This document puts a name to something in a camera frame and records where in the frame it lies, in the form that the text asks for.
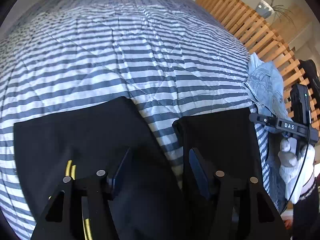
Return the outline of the right white gloved hand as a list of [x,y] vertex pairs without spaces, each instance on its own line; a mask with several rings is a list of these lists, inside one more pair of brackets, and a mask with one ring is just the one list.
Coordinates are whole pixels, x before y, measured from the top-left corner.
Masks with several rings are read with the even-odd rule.
[[278,153],[279,174],[285,183],[285,198],[294,205],[309,196],[315,188],[315,149],[312,145],[305,145],[296,155],[296,143],[295,138],[282,139]]

